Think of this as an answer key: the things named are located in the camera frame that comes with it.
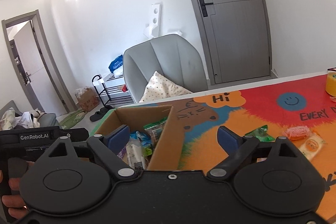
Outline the person's left hand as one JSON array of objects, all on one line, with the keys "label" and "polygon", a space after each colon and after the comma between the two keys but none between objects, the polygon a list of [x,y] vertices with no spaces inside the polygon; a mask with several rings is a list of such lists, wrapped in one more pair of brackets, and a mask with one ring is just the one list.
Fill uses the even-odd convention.
[{"label": "person's left hand", "polygon": [[[21,178],[10,178],[9,187],[13,191],[19,191]],[[4,195],[3,204],[8,208],[9,215],[15,219],[22,219],[29,212],[20,194]]]}]

